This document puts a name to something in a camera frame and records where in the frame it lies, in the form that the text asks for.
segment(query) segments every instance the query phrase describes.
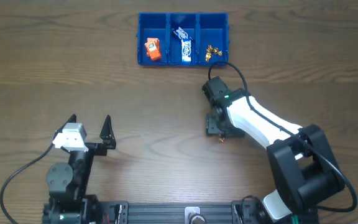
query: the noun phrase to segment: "wood grain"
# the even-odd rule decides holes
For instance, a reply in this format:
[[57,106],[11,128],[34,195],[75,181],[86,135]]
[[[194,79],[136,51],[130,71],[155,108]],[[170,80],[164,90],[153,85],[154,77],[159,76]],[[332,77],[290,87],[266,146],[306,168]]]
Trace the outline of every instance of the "wood grain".
[[[288,121],[319,125],[358,193],[358,1],[311,0],[0,0],[0,187],[76,113],[88,141],[112,117],[117,150],[95,158],[88,187],[101,200],[230,202],[274,190],[255,141],[204,135],[207,68],[138,66],[140,11],[228,12],[229,59],[252,94]],[[241,86],[230,68],[213,75]],[[40,223],[46,171],[67,158],[52,151],[10,183],[19,223]],[[345,190],[323,204],[350,202]],[[358,223],[358,208],[320,217]]]

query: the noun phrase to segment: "orange candy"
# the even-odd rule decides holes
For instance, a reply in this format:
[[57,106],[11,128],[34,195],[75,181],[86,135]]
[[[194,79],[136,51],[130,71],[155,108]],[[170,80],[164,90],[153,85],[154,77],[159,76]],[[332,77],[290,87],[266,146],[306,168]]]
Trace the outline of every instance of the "orange candy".
[[146,48],[146,55],[153,61],[161,58],[160,41],[158,38],[147,38],[147,43],[144,44]]

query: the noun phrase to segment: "blue plastic bin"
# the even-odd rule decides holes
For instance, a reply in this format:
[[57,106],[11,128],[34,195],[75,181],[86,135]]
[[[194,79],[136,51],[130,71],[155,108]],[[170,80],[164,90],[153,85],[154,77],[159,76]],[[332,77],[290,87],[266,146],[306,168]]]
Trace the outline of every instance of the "blue plastic bin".
[[[181,40],[172,34],[181,27],[194,41],[191,43],[191,62],[181,61]],[[162,58],[151,61],[144,44],[147,38],[160,40]],[[213,55],[205,61],[208,44],[222,50],[223,55]],[[229,58],[229,26],[227,13],[139,13],[137,33],[137,61],[139,65],[211,65]]]

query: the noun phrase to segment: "black cable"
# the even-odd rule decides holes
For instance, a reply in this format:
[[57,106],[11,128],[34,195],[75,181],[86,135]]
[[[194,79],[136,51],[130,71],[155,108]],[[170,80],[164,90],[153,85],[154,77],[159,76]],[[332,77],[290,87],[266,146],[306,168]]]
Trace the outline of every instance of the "black cable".
[[320,159],[322,159],[325,163],[327,163],[329,166],[331,166],[335,173],[341,177],[341,179],[345,182],[345,185],[347,186],[347,188],[349,189],[351,195],[352,195],[352,200],[353,203],[349,208],[330,208],[330,207],[325,207],[325,206],[316,206],[316,208],[321,209],[321,210],[326,210],[326,211],[330,211],[330,212],[351,212],[353,211],[356,206],[357,206],[357,194],[356,191],[354,190],[352,184],[350,183],[350,181],[345,177],[345,175],[336,167],[334,166],[334,164],[332,164],[331,162],[329,162],[323,155],[321,155],[320,153],[316,152],[315,149],[308,144],[307,142],[305,142],[304,140],[302,140],[298,135],[293,134],[292,132],[290,132],[289,130],[285,129],[283,126],[278,125],[277,123],[275,123],[274,121],[272,121],[271,119],[268,119],[265,115],[263,115],[262,113],[260,113],[259,111],[257,111],[251,104],[251,102],[249,101],[249,96],[250,93],[248,92],[248,86],[247,86],[247,82],[243,76],[243,74],[240,72],[240,70],[233,65],[230,62],[225,62],[225,61],[218,61],[218,62],[214,62],[209,70],[208,70],[208,80],[211,79],[211,70],[212,68],[219,64],[219,63],[224,63],[226,65],[230,65],[232,68],[234,68],[237,73],[240,75],[242,83],[244,84],[244,89],[246,91],[246,99],[247,99],[247,103],[249,108],[255,112],[257,115],[259,115],[261,118],[263,118],[264,120],[266,120],[267,122],[269,122],[270,124],[274,125],[276,128],[278,128],[280,131],[283,131],[287,134],[289,134],[291,137],[295,138],[298,142],[300,142],[304,147],[306,147],[307,149],[309,149],[311,152],[313,152],[314,154],[316,154]]
[[9,214],[9,212],[7,212],[5,205],[4,205],[4,191],[6,186],[9,184],[9,182],[20,172],[22,172],[23,170],[25,170],[26,168],[28,168],[29,166],[31,166],[32,164],[35,164],[36,162],[38,162],[39,160],[41,160],[44,156],[46,156],[48,154],[48,152],[52,149],[53,147],[53,143],[51,143],[51,145],[48,147],[48,149],[38,158],[34,159],[33,161],[29,162],[28,164],[26,164],[25,166],[21,167],[20,169],[18,169],[16,172],[14,172],[4,183],[4,185],[1,188],[1,192],[0,192],[0,205],[1,205],[1,209],[4,212],[6,218],[11,221],[11,223],[13,224],[18,224]]

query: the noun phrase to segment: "wooden tabletop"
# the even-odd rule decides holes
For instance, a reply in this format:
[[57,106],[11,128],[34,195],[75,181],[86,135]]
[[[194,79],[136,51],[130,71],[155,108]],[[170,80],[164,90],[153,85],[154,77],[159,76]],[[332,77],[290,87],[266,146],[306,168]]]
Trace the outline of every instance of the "wooden tabletop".
[[[320,126],[358,194],[358,0],[0,0],[0,189],[72,113],[87,141],[112,117],[117,150],[95,157],[88,185],[100,200],[231,202],[275,189],[253,139],[205,136],[208,68],[137,64],[142,11],[227,12],[229,61],[250,92],[287,121]],[[213,75],[241,87],[229,67]],[[53,150],[8,185],[19,223],[40,223],[46,172],[67,159]],[[344,190],[322,204],[348,207],[351,197]],[[319,214],[321,223],[358,222],[358,207]]]

